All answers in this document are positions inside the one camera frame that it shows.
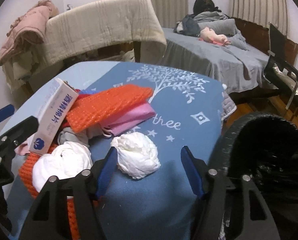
blue gripper pad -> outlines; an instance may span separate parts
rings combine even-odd
[[[112,150],[109,151],[110,156],[106,160],[97,180],[97,191],[96,198],[99,199],[101,196],[105,194],[107,188],[110,184],[110,180],[112,178],[113,172],[117,167],[118,162],[118,152],[117,149],[113,147]]]
[[[187,146],[182,147],[180,157],[193,193],[198,197],[203,197],[205,194],[202,187],[203,178],[195,166],[196,159]]]
[[[14,114],[14,106],[7,105],[0,109],[0,123]]]

white tissue ball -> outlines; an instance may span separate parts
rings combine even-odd
[[[161,166],[157,147],[140,132],[115,137],[111,146],[118,151],[119,169],[133,179],[141,179]]]
[[[86,146],[76,142],[65,142],[51,154],[42,155],[34,164],[32,185],[40,192],[49,177],[55,175],[59,179],[72,178],[91,166],[91,153]]]

pink jacket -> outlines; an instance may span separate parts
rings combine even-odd
[[[39,1],[25,15],[11,24],[7,39],[0,49],[0,66],[11,57],[25,52],[29,44],[41,44],[49,18],[59,14],[51,0]]]
[[[206,41],[212,44],[225,46],[231,44],[224,34],[217,35],[213,29],[208,27],[200,32],[200,41]]]

chair backrest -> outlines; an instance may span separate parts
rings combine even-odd
[[[270,23],[269,27],[269,50],[283,60],[286,60],[285,56],[285,42],[286,37]]]

dark clothing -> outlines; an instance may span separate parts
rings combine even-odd
[[[179,23],[182,23],[183,30],[180,32],[177,32],[177,27],[178,27]],[[187,14],[185,16],[185,18],[183,18],[183,20],[179,23],[176,24],[176,27],[173,30],[174,33],[179,33],[179,34],[183,34],[186,36],[193,36],[193,37],[199,36],[200,27],[199,27],[198,23],[196,23],[193,20],[193,15]]]
[[[212,0],[196,0],[193,5],[193,14],[196,16],[202,12],[221,12],[218,7],[215,7],[215,4]]]

